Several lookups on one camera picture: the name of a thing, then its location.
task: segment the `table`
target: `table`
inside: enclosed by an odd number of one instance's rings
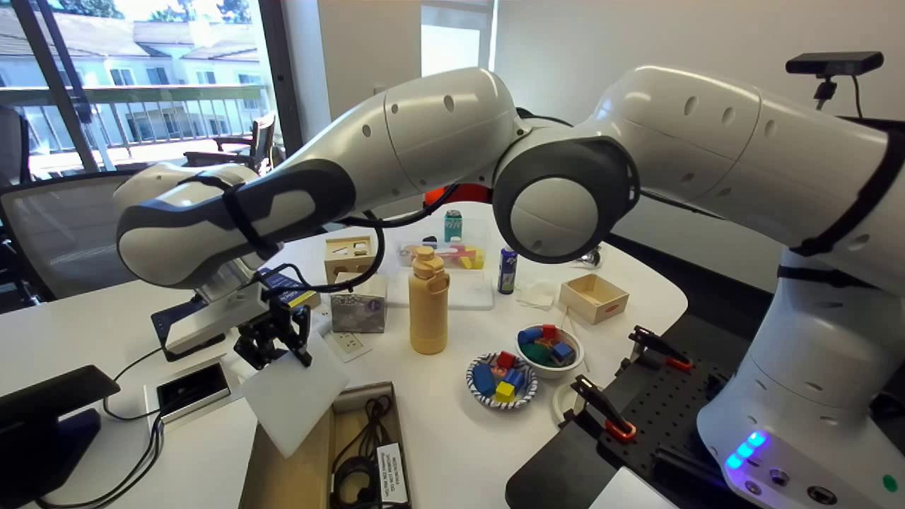
[[[318,243],[305,241],[287,250],[283,257],[311,261],[318,250]],[[585,271],[585,267],[525,264],[517,278],[568,280]],[[588,343],[585,374],[607,386],[631,352],[628,331],[633,325],[672,328],[684,314],[689,299],[672,280],[615,246],[604,246],[599,274],[631,295],[626,314],[580,328]],[[0,394],[89,363],[106,374],[122,370],[157,346],[148,316],[187,297],[187,292],[127,284],[0,316]],[[396,386],[417,506],[508,506],[508,478],[558,431],[549,410],[551,387],[540,387],[527,410],[505,415],[481,408],[468,394],[464,370],[481,355],[513,349],[516,331],[525,325],[547,319],[558,319],[558,312],[496,297],[493,312],[451,312],[447,352],[443,357],[417,357],[406,335],[409,308],[392,308],[389,335],[375,339],[375,352],[342,366],[352,387]],[[114,408],[143,413],[144,387],[157,387],[163,379],[225,355],[226,346],[185,363],[168,366],[158,357],[140,366],[122,379],[126,391],[114,398]],[[235,357],[226,357],[226,363],[242,379],[242,363]],[[109,492],[137,463],[144,442],[144,424],[106,418],[99,438],[72,480],[55,492],[55,500],[85,500]],[[242,398],[199,418],[185,418],[168,427],[157,471],[116,506],[239,506],[253,442],[254,413]]]

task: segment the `white table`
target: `white table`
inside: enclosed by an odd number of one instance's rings
[[[311,246],[318,250],[318,243],[301,243],[290,257],[311,256]],[[520,278],[527,271],[543,271],[543,278],[561,284],[585,268],[525,264]],[[633,325],[672,328],[684,314],[689,299],[672,280],[611,246],[604,250],[599,274],[631,295],[626,314],[580,328],[588,343],[585,374],[609,386],[619,360],[631,352],[628,331]],[[187,299],[187,292],[127,284],[0,316],[0,394],[79,366],[99,366],[114,376],[131,360],[157,349],[148,316],[182,299]],[[520,305],[516,297],[496,297],[493,312],[452,312],[451,349],[443,357],[420,357],[409,346],[409,308],[392,308],[389,335],[375,338],[375,352],[342,366],[352,387],[396,386],[411,490],[420,509],[508,506],[508,478],[556,435],[549,386],[520,413],[486,410],[464,386],[464,370],[476,357],[513,349],[525,325],[547,319],[561,319],[561,314]],[[144,386],[157,387],[163,379],[225,355],[226,346],[187,363],[168,366],[158,357],[140,366],[122,379],[126,391],[114,398],[114,408],[143,413]],[[239,506],[253,442],[254,413],[245,403],[178,422],[168,427],[157,471],[116,506]],[[106,418],[103,432],[72,480],[55,492],[55,500],[85,500],[109,492],[137,463],[144,445],[144,424]]]

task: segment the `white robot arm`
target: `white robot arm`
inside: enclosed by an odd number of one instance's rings
[[[639,189],[679,198],[796,250],[739,376],[698,415],[728,485],[763,506],[905,506],[879,490],[905,461],[865,408],[905,349],[903,154],[892,133],[677,68],[638,68],[577,127],[525,123],[496,75],[457,70],[362,101],[266,178],[213,174],[144,205],[126,189],[120,253],[220,302],[254,253],[452,182],[493,186],[500,234],[543,264],[598,246]],[[735,455],[751,432],[790,487]]]

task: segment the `yellow bottle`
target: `yellow bottle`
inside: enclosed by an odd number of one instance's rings
[[[409,302],[411,343],[423,357],[437,357],[447,349],[447,292],[451,274],[444,261],[428,246],[417,250]]]

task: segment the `office chair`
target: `office chair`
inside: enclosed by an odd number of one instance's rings
[[[218,154],[185,154],[187,167],[246,164],[250,169],[262,174],[273,154],[276,131],[276,116],[254,118],[253,137],[215,140]]]
[[[6,106],[0,106],[0,157],[0,189],[31,182],[30,123]]]
[[[116,253],[114,193],[137,174],[89,174],[0,193],[0,215],[44,299],[133,280]]]

